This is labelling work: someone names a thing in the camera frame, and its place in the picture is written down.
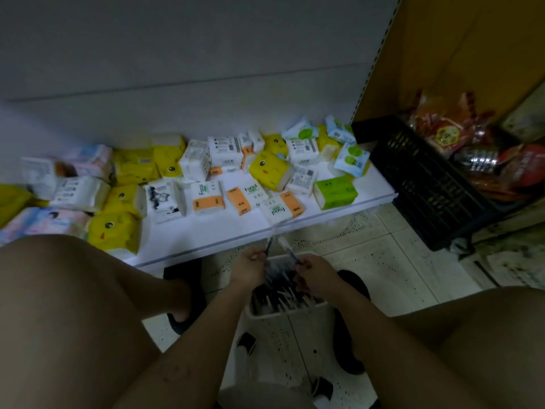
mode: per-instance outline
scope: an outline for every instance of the green tissue pack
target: green tissue pack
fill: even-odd
[[[314,197],[320,209],[350,205],[357,196],[356,188],[346,176],[317,181],[314,184]]]

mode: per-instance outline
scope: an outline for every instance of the person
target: person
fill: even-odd
[[[337,339],[350,344],[342,364],[362,370],[352,358],[364,367],[382,407],[545,407],[543,292],[494,289],[390,318],[355,274],[339,275],[321,257],[302,259],[299,289],[335,308],[342,319],[336,327],[349,332]],[[236,325],[263,282],[265,262],[261,250],[245,251],[205,307],[195,262],[158,279],[74,237],[8,244],[0,249],[0,406],[311,407],[280,385],[219,393]],[[166,312],[183,334],[161,354],[141,320]]]

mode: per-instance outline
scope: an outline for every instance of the hand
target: hand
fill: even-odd
[[[295,266],[297,275],[294,278],[298,291],[311,293],[328,301],[329,297],[342,289],[344,281],[326,259],[314,254],[304,254],[299,258],[303,264]]]
[[[242,286],[252,291],[265,281],[265,262],[267,262],[267,256],[263,250],[245,250],[231,268],[229,284]]]

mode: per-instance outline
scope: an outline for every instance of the yellow wall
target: yellow wall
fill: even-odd
[[[419,88],[473,90],[496,118],[545,77],[545,0],[403,0],[354,121],[395,113]]]

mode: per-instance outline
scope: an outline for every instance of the leg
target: leg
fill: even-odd
[[[545,292],[493,289],[394,317],[493,407],[545,407]]]
[[[188,314],[188,289],[84,241],[26,237],[0,249],[0,406],[111,407],[160,356],[141,319]]]

